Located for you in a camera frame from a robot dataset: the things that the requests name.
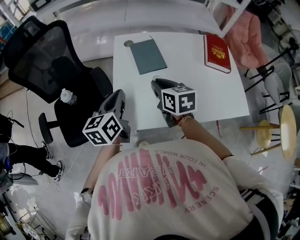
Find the black pants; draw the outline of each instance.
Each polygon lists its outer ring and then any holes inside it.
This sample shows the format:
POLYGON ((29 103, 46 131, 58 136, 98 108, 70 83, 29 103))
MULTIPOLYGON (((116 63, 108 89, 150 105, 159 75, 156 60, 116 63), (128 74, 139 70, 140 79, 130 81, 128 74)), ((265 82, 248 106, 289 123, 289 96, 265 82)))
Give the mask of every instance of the black pants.
POLYGON ((11 154, 9 156, 11 165, 24 162, 49 175, 50 177, 56 177, 58 174, 58 166, 52 165, 46 160, 47 151, 45 148, 33 148, 30 146, 17 145, 17 152, 12 154, 15 151, 15 145, 13 143, 9 143, 8 146, 9 154, 11 154))

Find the gray folder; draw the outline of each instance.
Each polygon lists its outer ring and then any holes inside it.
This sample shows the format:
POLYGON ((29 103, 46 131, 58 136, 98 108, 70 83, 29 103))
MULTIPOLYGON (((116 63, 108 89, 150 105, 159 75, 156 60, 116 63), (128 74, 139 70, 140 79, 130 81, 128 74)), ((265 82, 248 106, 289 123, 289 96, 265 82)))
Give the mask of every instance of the gray folder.
POLYGON ((140 75, 167 68, 153 39, 130 45, 140 75))

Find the pink jacket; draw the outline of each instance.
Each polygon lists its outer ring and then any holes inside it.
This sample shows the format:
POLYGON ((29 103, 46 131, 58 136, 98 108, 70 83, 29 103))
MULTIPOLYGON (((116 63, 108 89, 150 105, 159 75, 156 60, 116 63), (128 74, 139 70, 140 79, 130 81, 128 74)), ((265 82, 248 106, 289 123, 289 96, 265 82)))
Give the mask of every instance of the pink jacket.
MULTIPOLYGON (((234 14, 228 7, 227 21, 234 14)), ((238 66, 257 68, 268 63, 262 50, 262 36, 258 16, 244 11, 224 37, 238 66)))

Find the white t-shirt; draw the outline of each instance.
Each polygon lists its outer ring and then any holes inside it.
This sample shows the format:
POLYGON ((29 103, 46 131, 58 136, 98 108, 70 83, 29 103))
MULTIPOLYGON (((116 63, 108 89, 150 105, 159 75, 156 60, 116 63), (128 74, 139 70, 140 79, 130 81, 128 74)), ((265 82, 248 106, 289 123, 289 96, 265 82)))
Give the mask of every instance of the white t-shirt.
POLYGON ((244 162, 223 161, 193 140, 162 142, 120 152, 102 169, 91 203, 81 195, 67 239, 88 226, 91 239, 231 239, 253 219, 240 191, 274 195, 279 221, 282 194, 244 162))

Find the wooden stool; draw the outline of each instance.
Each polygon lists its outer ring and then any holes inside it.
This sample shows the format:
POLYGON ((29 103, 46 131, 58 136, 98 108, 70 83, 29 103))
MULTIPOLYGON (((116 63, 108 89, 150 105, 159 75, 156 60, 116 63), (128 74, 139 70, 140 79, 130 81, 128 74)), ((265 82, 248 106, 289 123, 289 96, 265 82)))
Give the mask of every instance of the wooden stool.
POLYGON ((240 127, 240 130, 257 130, 258 145, 263 150, 251 155, 260 154, 280 146, 285 158, 290 158, 294 154, 297 139, 296 121, 289 105, 285 105, 282 109, 280 125, 262 120, 257 127, 240 127), (272 134, 272 129, 280 129, 280 134, 272 134), (272 139, 272 136, 280 136, 280 138, 272 139), (268 148, 269 144, 275 141, 281 141, 281 143, 268 148))

